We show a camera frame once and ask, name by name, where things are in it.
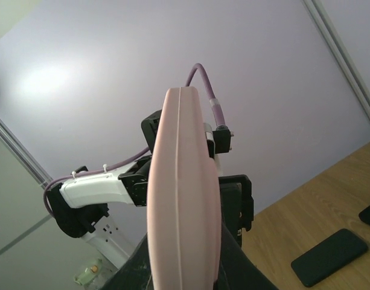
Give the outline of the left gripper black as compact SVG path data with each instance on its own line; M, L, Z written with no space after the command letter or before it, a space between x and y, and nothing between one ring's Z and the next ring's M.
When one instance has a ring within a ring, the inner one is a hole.
M242 232L250 231L254 221L252 183L246 175L221 176L218 181L223 222L242 246Z

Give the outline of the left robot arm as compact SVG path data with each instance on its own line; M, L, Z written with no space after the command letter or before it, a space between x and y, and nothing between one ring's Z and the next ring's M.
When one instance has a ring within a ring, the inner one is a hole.
M80 167L72 175L46 187L45 204L51 208L59 228L69 237L81 238L120 269L133 247L109 214L111 202L144 207L152 151L161 111L142 120L148 148L121 164L98 172ZM254 220L252 183L246 175L220 176L222 216L237 243L241 231L249 231Z

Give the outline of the pink case phone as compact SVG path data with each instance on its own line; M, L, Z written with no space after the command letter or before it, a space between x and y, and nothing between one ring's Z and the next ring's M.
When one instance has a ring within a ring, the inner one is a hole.
M147 186L147 239L155 289L212 289L222 214L196 88L171 88L162 108Z

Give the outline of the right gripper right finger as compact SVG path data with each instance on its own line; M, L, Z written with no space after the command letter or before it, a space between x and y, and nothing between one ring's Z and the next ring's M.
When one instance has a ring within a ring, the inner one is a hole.
M214 289L278 289L245 255L226 225L222 223L218 278Z

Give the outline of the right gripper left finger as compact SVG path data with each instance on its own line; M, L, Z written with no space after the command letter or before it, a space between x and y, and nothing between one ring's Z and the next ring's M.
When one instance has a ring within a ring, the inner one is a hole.
M145 235L127 262L105 283L103 290L147 289L153 289L153 278Z

